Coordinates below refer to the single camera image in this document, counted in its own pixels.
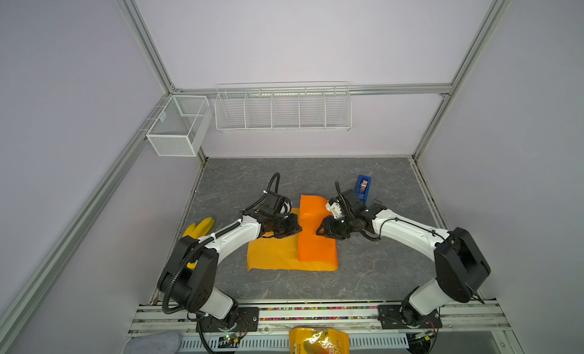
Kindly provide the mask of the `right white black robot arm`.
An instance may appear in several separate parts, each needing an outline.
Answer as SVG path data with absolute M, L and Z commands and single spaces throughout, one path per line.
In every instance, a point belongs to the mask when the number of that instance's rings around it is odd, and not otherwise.
M 420 326 L 451 302 L 483 301 L 478 290 L 491 268 L 470 232 L 418 223 L 379 203 L 368 206 L 355 191 L 342 191 L 339 182 L 335 189 L 337 195 L 325 205 L 330 215 L 316 229 L 317 235 L 340 241 L 356 233 L 373 242 L 389 238 L 434 262 L 436 277 L 410 291 L 399 306 L 398 317 L 405 326 Z

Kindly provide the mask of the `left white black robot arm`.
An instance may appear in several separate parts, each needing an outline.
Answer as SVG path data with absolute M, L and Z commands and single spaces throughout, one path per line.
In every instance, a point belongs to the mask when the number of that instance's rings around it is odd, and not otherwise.
M 187 311 L 234 325 L 238 303 L 215 287 L 219 264 L 252 241 L 283 239 L 302 231 L 290 199 L 278 192 L 280 180 L 280 173 L 273 174 L 261 197 L 244 208 L 235 222 L 200 238 L 185 236 L 176 243 L 157 285 L 163 294 L 164 314 Z

